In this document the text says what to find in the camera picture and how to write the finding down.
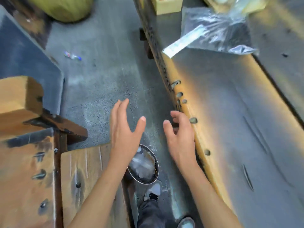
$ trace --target cardboard box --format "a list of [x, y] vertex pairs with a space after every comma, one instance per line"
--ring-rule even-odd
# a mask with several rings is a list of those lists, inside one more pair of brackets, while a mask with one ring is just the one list
[[152, 0], [156, 15], [181, 11], [183, 0]]

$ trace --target hand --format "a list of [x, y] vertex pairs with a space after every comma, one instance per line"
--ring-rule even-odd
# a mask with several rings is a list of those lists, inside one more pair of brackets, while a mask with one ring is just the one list
[[167, 138], [169, 152], [182, 175], [189, 167], [196, 166], [194, 131], [188, 117], [181, 112], [171, 111], [173, 122], [179, 123], [178, 131], [168, 120], [164, 121], [164, 132]]
[[146, 118], [142, 116], [132, 133], [127, 122], [127, 106], [129, 99], [118, 100], [110, 115], [111, 153], [109, 162], [115, 163], [124, 171], [139, 147], [142, 133], [146, 127]]

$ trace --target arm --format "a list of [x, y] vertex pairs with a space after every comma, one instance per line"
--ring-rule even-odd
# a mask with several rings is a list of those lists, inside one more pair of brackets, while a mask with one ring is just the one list
[[171, 123], [164, 121], [169, 152], [191, 190], [204, 227], [242, 228], [196, 162], [194, 131], [188, 117], [178, 111], [171, 111], [171, 116], [174, 122], [179, 123], [179, 130], [175, 134]]
[[111, 111], [111, 153], [108, 166], [102, 172], [101, 177], [97, 180], [68, 228], [104, 228], [107, 225], [117, 189], [138, 149], [146, 126], [146, 118], [141, 117], [138, 120], [135, 131], [131, 132], [127, 122], [126, 109], [128, 103], [128, 99], [119, 100]]

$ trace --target green sack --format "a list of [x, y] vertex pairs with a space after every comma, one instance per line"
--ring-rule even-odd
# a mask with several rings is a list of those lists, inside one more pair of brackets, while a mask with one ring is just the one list
[[61, 22], [75, 22], [89, 14], [93, 0], [29, 0]]

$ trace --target dark jeans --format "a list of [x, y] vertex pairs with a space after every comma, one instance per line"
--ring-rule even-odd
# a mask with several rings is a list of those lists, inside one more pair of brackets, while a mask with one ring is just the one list
[[138, 212], [137, 228], [165, 228], [166, 220], [156, 200], [146, 200]]

